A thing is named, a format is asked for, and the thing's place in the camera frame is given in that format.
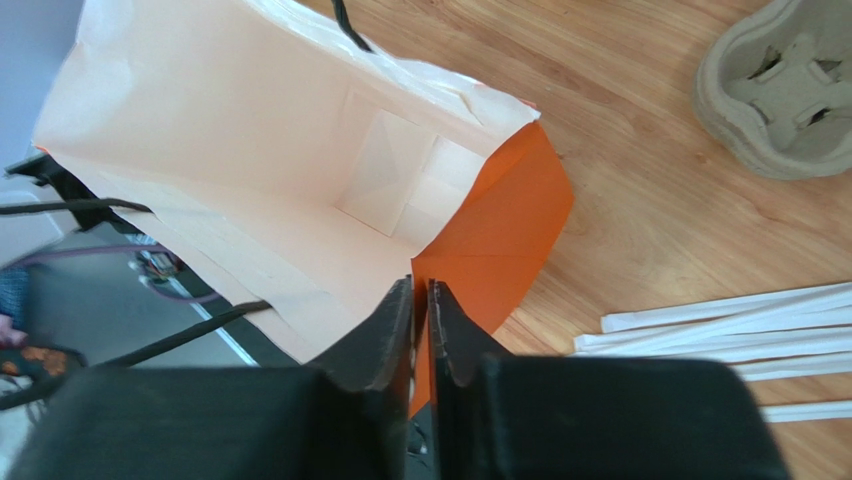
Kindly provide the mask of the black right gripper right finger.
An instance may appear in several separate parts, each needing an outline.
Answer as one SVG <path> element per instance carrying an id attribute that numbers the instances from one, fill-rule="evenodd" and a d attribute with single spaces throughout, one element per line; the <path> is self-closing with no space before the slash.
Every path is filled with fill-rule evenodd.
<path id="1" fill-rule="evenodd" d="M 786 479 L 745 384 L 713 361 L 509 353 L 431 281 L 440 479 Z"/>

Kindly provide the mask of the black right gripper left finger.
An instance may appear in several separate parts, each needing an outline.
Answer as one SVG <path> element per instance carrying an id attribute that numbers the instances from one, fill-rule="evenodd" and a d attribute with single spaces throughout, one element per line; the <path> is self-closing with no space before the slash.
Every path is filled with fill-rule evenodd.
<path id="1" fill-rule="evenodd" d="M 413 286 L 313 362 L 293 367 L 150 368 L 147 361 L 232 320 L 236 305 L 117 358 L 9 395 L 47 409 L 12 479 L 400 479 L 412 376 Z"/>

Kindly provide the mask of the orange paper bag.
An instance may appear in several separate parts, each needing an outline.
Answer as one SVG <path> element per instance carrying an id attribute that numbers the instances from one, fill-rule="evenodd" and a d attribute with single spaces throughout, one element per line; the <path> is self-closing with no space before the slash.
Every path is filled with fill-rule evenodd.
<path id="1" fill-rule="evenodd" d="M 561 234 L 570 182 L 539 112 L 394 57 L 295 1 L 88 1 L 35 145 L 71 212 L 149 235 L 294 360 L 398 279 L 495 331 Z"/>

